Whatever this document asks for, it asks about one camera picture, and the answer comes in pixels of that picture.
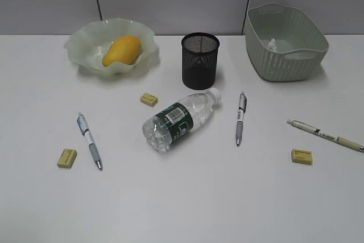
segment retractable pen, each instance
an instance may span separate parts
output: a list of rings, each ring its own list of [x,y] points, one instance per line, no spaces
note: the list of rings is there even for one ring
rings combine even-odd
[[[89,149],[92,155],[93,160],[95,161],[95,164],[97,166],[97,168],[102,171],[102,162],[101,162],[101,158],[100,155],[98,154],[98,150],[97,147],[95,145],[95,141],[93,140],[93,137],[91,135],[91,131],[90,128],[86,122],[85,116],[79,112],[78,113],[78,119],[77,119],[77,124],[81,130],[81,134],[86,138],[87,143],[89,145]]]
[[[338,143],[340,145],[344,145],[348,148],[351,148],[351,149],[354,149],[354,150],[357,150],[357,151],[360,151],[360,152],[364,152],[364,146],[358,144],[358,143],[355,143],[355,142],[352,142],[348,139],[345,139],[343,137],[337,137],[337,136],[332,136],[332,135],[329,135],[327,133],[323,133],[320,129],[317,129],[311,125],[308,125],[304,122],[300,122],[300,121],[291,121],[291,120],[287,120],[287,123],[296,127],[296,128],[299,128],[299,129],[302,129],[304,131],[307,131],[307,132],[310,132],[314,135],[317,135],[321,138],[324,138],[324,139],[328,139],[329,141],[332,141],[332,142],[335,142],[335,143]]]
[[[243,91],[242,93],[240,93],[239,97],[238,121],[237,121],[237,130],[235,134],[235,140],[237,142],[237,146],[241,144],[243,136],[245,110],[246,110],[246,97]]]

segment water bottle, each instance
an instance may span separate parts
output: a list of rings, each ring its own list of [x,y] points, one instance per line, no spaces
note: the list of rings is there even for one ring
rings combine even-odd
[[[147,143],[158,152],[166,152],[172,142],[203,125],[220,100],[221,92],[216,88],[184,97],[144,123]]]

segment white bottle cap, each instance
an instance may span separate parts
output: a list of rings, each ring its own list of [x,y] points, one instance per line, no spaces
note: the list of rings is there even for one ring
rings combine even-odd
[[[220,102],[220,100],[221,100],[220,90],[218,90],[217,88],[210,88],[209,90],[207,90],[207,92],[209,92],[210,95],[214,98],[214,100],[215,100],[214,104],[217,104],[218,102]]]

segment eraser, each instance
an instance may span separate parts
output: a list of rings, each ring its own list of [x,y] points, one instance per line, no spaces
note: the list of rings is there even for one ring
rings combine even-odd
[[[73,162],[77,156],[77,151],[75,149],[66,148],[63,150],[61,157],[59,158],[57,165],[61,168],[71,168]]]
[[[140,101],[146,105],[155,106],[155,104],[158,102],[158,98],[149,93],[144,93],[143,96],[140,97]]]
[[[292,161],[311,165],[313,162],[312,152],[306,150],[292,149]]]

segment yellow mango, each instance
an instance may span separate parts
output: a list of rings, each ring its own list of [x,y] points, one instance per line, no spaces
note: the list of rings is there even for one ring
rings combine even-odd
[[[102,64],[108,67],[114,62],[121,62],[130,65],[137,58],[141,43],[134,35],[124,35],[111,44],[111,47],[104,58]]]

